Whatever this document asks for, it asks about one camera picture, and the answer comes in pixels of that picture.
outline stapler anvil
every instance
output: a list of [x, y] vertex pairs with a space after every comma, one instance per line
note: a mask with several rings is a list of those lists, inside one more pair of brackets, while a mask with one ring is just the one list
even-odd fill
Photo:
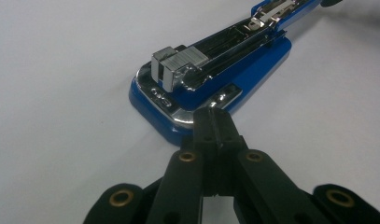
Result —
[[239, 21], [191, 46], [152, 54], [135, 76], [132, 104], [171, 143], [192, 134], [193, 112], [233, 111], [289, 55], [283, 30], [319, 4], [340, 0], [265, 0]]

